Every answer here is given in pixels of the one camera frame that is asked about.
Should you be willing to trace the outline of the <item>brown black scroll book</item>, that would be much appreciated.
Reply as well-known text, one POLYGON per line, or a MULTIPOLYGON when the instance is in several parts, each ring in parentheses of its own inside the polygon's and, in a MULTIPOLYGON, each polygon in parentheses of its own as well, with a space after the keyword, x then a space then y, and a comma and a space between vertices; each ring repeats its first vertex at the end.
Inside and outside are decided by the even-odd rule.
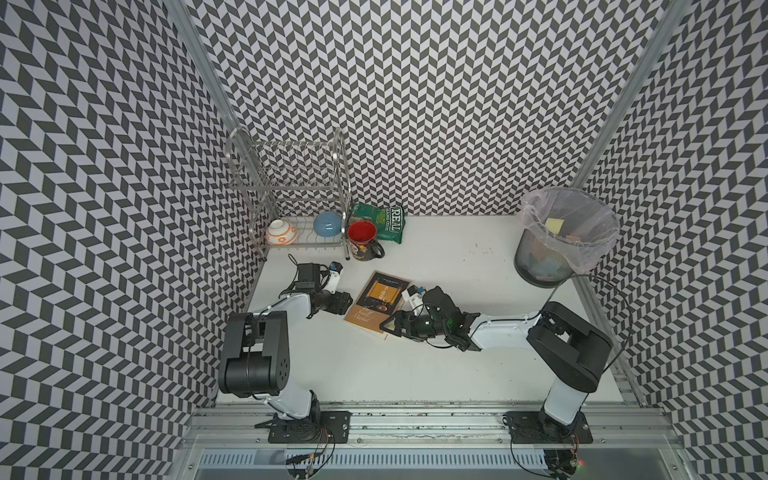
POLYGON ((386 339, 388 334, 380 325, 400 308, 402 293, 411 285, 410 280, 375 271, 347 311, 344 321, 386 339))

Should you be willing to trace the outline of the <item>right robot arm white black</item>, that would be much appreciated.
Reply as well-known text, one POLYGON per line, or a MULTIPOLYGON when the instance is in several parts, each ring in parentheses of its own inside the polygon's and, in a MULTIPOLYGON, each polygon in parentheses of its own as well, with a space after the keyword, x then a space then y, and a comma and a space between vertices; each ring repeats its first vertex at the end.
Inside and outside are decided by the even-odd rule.
POLYGON ((398 310, 379 329, 414 342, 441 338, 462 352, 498 348, 532 349, 555 375, 538 414, 541 430, 569 431, 594 393, 613 341, 564 304, 547 300, 532 313, 490 316, 459 309, 440 287, 425 291, 409 310, 398 310))

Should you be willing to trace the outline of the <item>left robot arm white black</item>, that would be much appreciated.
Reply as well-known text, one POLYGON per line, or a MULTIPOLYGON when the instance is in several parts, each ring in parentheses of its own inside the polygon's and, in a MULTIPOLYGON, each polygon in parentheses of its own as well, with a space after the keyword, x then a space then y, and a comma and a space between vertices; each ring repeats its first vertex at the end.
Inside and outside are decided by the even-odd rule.
POLYGON ((298 263, 294 278, 273 303, 235 313, 225 322, 218 389, 271 407, 284 421, 317 424, 316 394, 291 379, 289 323, 324 311, 345 315, 352 297, 337 290, 343 265, 298 263))

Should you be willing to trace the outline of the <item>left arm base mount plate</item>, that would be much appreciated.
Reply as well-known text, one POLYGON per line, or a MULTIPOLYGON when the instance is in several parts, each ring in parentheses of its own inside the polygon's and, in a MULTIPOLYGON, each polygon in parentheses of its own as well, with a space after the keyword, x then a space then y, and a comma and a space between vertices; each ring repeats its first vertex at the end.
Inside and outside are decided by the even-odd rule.
POLYGON ((348 442, 352 413, 350 411, 324 411, 318 417, 301 420, 280 419, 277 416, 268 422, 270 444, 309 444, 327 441, 331 444, 348 442))

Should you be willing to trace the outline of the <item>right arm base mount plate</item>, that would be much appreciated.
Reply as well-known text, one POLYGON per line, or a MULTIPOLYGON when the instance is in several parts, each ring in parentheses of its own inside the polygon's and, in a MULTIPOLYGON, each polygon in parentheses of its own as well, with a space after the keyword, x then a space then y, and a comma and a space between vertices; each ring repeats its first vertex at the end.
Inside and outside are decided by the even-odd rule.
POLYGON ((594 442, 586 416, 581 411, 570 424, 557 422, 543 410, 509 411, 503 415, 502 421, 516 444, 588 445, 594 442))

